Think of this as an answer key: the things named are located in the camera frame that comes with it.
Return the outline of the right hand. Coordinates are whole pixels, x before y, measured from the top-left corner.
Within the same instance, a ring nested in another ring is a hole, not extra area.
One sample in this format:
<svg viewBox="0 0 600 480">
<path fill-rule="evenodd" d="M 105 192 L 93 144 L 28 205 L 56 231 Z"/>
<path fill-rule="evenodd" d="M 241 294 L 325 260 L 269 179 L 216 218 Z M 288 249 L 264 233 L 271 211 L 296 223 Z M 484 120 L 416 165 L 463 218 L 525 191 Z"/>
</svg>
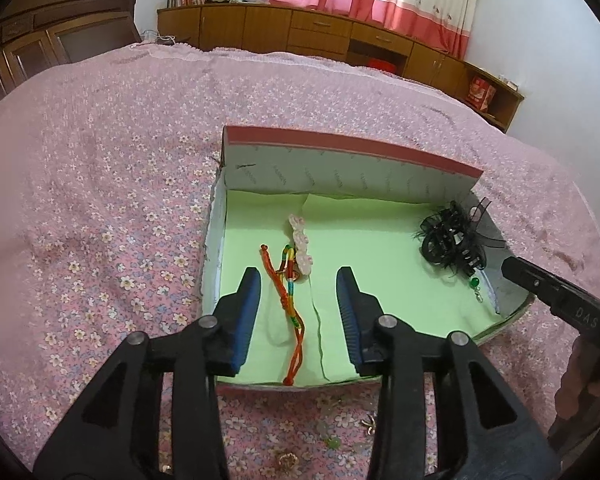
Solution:
<svg viewBox="0 0 600 480">
<path fill-rule="evenodd" d="M 560 386 L 555 394 L 556 415 L 568 420 L 580 408 L 580 395 L 584 392 L 600 398 L 600 376 L 594 377 L 594 370 L 600 364 L 600 348 L 577 336 L 573 341 L 571 356 Z"/>
</svg>

